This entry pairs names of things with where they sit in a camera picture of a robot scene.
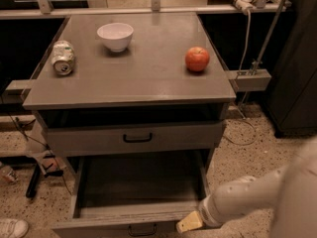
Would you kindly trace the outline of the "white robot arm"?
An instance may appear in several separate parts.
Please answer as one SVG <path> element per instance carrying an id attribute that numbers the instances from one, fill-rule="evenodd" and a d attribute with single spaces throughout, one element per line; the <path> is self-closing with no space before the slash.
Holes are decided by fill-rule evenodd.
<path id="1" fill-rule="evenodd" d="M 177 222 L 176 230 L 218 228 L 265 208 L 273 210 L 269 238 L 317 238 L 317 137 L 307 140 L 289 164 L 261 178 L 218 186 Z"/>

